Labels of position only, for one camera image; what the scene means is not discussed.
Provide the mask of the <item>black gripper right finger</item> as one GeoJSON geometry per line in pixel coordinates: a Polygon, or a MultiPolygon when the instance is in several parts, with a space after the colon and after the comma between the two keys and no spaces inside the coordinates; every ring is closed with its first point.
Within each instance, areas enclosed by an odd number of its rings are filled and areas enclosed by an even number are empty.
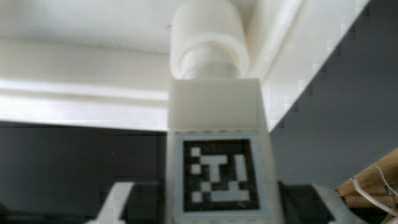
{"type": "Polygon", "coordinates": [[[349,211],[333,188],[317,184],[314,184],[312,187],[331,214],[331,220],[326,224],[367,224],[349,211]]]}

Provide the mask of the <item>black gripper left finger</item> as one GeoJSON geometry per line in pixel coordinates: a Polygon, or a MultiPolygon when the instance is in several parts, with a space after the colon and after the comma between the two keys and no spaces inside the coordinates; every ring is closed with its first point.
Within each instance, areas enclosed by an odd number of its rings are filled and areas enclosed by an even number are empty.
{"type": "Polygon", "coordinates": [[[132,182],[116,182],[111,185],[97,216],[86,224],[125,224],[120,216],[132,186],[132,182]]]}

